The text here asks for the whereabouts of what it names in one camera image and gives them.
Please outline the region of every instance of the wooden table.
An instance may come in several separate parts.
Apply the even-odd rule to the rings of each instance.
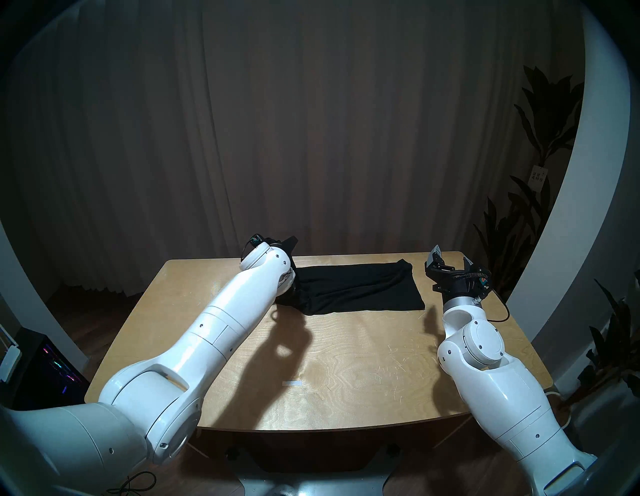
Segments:
[[[304,316],[272,306],[209,389],[201,428],[295,431],[355,429],[468,412],[438,365],[444,339],[442,297],[424,274],[427,253],[294,257],[298,267],[395,262],[413,265],[425,310]],[[443,253],[463,267],[460,252]],[[87,403],[121,368],[172,346],[239,271],[238,259],[169,260],[140,298],[98,369]],[[491,293],[488,318],[506,312]],[[521,359],[543,388],[551,377],[515,320],[496,324],[506,351]]]

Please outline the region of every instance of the cable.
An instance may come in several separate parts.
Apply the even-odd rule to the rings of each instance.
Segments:
[[[135,479],[136,477],[139,477],[143,474],[151,474],[151,476],[154,478],[154,481],[151,483],[151,485],[147,486],[146,488],[132,488],[131,487],[131,482],[133,481],[133,479]],[[138,472],[135,476],[132,477],[128,477],[126,481],[124,481],[124,483],[122,484],[122,486],[120,486],[118,489],[107,489],[107,492],[109,494],[117,494],[118,496],[122,496],[123,494],[129,494],[129,493],[133,493],[133,494],[137,494],[140,495],[140,493],[143,493],[145,491],[149,491],[151,488],[153,488],[153,486],[156,485],[156,475],[153,472],[149,472],[148,470],[144,470],[143,472]]]
[[[240,252],[240,261],[242,262],[244,260],[244,251],[246,250],[246,247],[249,246],[249,243],[251,242],[251,239],[249,239],[249,241],[247,241],[244,244],[244,248],[242,249],[242,251]]]
[[[509,317],[511,317],[511,312],[509,311],[509,307],[507,307],[507,304],[502,300],[502,298],[500,298],[500,295],[496,292],[496,290],[493,290],[493,292],[498,297],[498,300],[500,300],[500,303],[502,303],[504,308],[507,309],[507,318],[506,319],[502,319],[501,321],[492,321],[490,319],[487,319],[487,321],[488,322],[506,322],[507,320],[509,320]]]

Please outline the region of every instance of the folded cloth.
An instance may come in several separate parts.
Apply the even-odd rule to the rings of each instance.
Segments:
[[[322,265],[296,268],[294,285],[276,298],[305,315],[359,310],[424,310],[412,265]]]

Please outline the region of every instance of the curtain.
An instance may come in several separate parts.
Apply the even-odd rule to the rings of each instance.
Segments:
[[[528,173],[513,103],[550,3],[86,0],[20,52],[3,119],[69,285],[143,291],[168,259],[478,252]]]

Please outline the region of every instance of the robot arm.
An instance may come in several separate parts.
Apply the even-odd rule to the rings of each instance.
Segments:
[[[425,267],[444,304],[442,369],[480,427],[525,471],[533,494],[558,494],[596,458],[574,448],[536,378],[504,351],[502,336],[480,303],[491,291],[489,272],[466,258],[463,271],[447,267],[438,246]]]
[[[144,433],[155,464],[180,451],[211,383],[294,279],[288,254],[264,241],[240,268],[170,349],[122,369],[100,393],[100,403],[116,407]],[[150,390],[152,397],[145,394]]]
[[[200,420],[202,402],[234,351],[295,278],[289,244],[260,235],[240,270],[162,355],[117,372],[99,402],[5,413],[40,451],[56,484],[100,493],[146,461],[174,458]]]

